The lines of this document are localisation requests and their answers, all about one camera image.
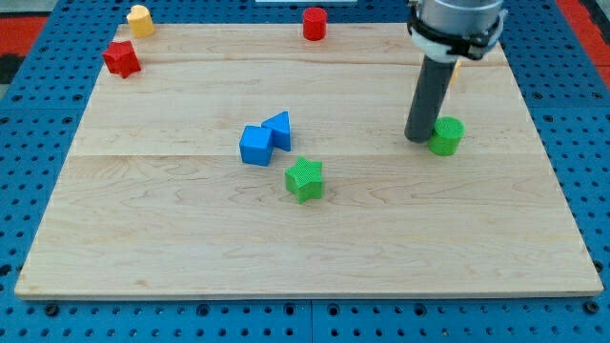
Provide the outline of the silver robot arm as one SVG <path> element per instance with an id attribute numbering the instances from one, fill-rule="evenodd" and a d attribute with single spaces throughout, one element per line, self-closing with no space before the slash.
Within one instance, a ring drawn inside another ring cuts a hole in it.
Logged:
<path id="1" fill-rule="evenodd" d="M 457 61 L 482 59 L 498 42 L 508 10 L 502 0 L 414 0 L 407 31 L 423 53 L 404 135 L 430 139 Z"/>

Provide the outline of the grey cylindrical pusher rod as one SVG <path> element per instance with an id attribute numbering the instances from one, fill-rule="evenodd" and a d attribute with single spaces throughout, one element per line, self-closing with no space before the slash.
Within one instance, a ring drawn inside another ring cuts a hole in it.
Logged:
<path id="1" fill-rule="evenodd" d="M 409 141 L 425 143 L 432 136 L 455 66 L 424 56 L 404 128 Z"/>

